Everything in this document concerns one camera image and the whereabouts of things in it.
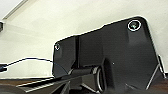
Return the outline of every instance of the wall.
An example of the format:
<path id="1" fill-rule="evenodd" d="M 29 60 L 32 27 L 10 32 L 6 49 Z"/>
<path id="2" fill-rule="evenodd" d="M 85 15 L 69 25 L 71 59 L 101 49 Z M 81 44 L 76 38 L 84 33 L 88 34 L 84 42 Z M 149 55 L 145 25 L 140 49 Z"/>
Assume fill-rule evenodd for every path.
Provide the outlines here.
<path id="1" fill-rule="evenodd" d="M 0 62 L 25 57 L 52 60 L 53 45 L 104 24 L 134 16 L 147 19 L 156 51 L 168 72 L 167 0 L 28 0 L 8 19 L 0 32 Z M 0 73 L 1 78 L 52 77 L 52 64 L 28 60 Z"/>

